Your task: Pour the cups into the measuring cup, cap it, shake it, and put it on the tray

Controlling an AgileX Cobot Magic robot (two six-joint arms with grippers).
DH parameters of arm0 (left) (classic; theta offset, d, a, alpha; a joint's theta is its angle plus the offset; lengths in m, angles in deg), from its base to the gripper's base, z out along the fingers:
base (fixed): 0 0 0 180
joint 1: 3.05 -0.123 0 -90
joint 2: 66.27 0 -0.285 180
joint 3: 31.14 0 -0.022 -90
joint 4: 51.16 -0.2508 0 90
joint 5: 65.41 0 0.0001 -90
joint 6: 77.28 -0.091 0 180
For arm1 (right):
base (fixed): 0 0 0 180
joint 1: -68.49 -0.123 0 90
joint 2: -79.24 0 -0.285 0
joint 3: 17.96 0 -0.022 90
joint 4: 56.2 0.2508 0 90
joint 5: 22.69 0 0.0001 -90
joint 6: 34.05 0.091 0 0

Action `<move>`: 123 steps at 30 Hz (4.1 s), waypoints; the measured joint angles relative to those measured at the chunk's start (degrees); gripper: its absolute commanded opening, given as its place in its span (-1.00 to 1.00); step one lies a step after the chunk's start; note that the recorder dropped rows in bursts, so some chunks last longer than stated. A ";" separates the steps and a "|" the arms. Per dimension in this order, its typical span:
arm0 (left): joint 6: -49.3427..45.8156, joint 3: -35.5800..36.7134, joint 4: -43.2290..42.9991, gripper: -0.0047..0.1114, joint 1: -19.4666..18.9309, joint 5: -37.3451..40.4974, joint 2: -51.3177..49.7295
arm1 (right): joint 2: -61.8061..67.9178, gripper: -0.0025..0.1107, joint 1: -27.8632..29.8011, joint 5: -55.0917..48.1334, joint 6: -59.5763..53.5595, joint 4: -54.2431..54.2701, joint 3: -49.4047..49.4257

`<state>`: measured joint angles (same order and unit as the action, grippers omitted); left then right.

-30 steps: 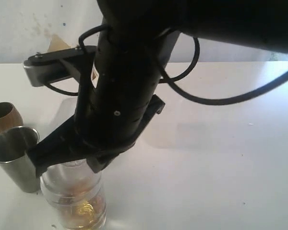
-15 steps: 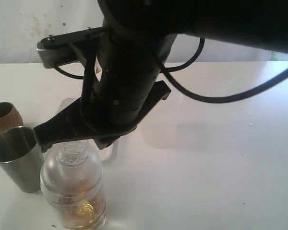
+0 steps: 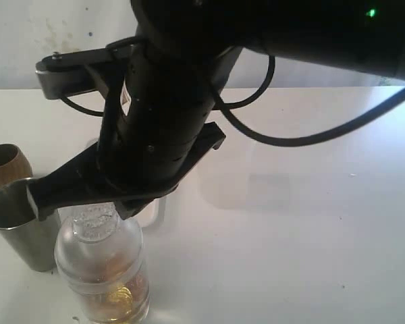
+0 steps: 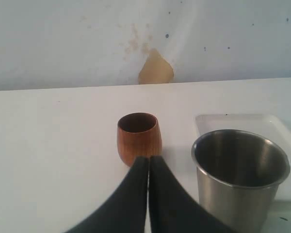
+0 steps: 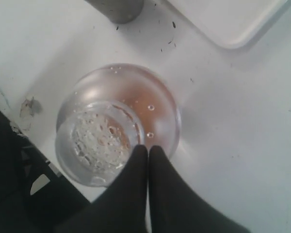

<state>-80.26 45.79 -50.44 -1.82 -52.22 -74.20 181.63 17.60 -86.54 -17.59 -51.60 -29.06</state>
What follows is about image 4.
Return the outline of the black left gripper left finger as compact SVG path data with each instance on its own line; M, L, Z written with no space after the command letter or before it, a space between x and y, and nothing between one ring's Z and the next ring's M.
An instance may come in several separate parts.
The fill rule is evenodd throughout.
M149 159L137 157L111 196L69 233L143 233Z

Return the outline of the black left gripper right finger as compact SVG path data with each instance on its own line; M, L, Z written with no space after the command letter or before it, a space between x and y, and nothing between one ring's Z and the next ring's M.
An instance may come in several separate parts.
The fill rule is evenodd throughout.
M153 233L234 232L185 191L160 156L150 158L148 194Z

